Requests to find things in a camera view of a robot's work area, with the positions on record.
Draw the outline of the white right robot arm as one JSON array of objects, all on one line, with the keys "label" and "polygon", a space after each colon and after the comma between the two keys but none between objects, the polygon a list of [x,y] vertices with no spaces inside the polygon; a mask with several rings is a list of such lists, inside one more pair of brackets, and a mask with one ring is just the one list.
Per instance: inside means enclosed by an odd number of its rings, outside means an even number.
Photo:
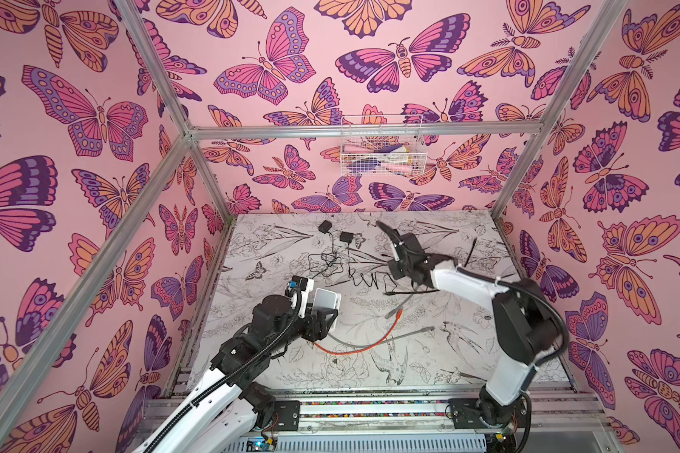
[{"label": "white right robot arm", "polygon": [[491,311],[501,354],[471,410],[489,428],[504,428],[526,406],[538,368],[564,354],[570,332],[559,312],[532,279],[508,282],[463,268],[456,258],[425,251],[417,237],[379,222],[391,241],[388,262],[394,279],[407,277],[432,291],[455,294]]}]

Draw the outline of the white network switch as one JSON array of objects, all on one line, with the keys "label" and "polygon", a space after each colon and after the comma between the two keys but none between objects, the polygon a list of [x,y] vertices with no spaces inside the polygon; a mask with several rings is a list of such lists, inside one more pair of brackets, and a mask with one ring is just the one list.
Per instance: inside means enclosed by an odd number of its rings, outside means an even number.
[{"label": "white network switch", "polygon": [[334,291],[323,288],[315,289],[313,296],[312,312],[316,313],[320,310],[336,310],[340,308],[342,296]]}]

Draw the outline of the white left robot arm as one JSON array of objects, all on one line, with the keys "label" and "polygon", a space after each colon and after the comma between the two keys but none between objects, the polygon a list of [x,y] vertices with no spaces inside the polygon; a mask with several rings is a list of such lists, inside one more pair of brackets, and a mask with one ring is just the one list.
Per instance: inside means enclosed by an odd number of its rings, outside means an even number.
[{"label": "white left robot arm", "polygon": [[317,289],[272,294],[254,307],[242,332],[226,341],[192,390],[137,452],[222,452],[274,422],[275,398],[256,379],[298,339],[325,339],[342,296]]}]

